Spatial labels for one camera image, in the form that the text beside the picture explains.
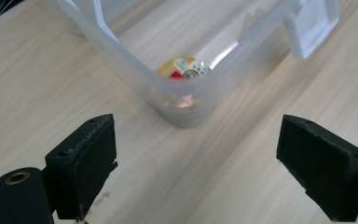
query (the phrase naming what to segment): transparent plastic bin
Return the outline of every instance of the transparent plastic bin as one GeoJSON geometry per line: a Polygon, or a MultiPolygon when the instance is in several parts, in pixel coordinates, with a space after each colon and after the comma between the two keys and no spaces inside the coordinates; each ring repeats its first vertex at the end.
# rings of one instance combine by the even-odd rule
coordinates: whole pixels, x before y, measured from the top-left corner
{"type": "Polygon", "coordinates": [[[306,59],[338,22],[337,0],[42,0],[166,120],[200,125],[289,40],[306,59]],[[205,77],[156,74],[168,60],[207,63],[205,77]]]}

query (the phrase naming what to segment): wood grain surface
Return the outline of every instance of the wood grain surface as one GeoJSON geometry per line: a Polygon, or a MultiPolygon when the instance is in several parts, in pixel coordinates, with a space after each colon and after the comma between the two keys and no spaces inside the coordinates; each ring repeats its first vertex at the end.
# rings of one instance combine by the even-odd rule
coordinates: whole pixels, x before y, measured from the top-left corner
{"type": "Polygon", "coordinates": [[[271,59],[191,130],[163,119],[86,38],[19,4],[0,17],[0,176],[42,169],[81,123],[113,113],[119,166],[88,223],[329,223],[275,155],[283,114],[358,146],[358,1],[339,3],[337,28],[308,60],[271,59]]]}

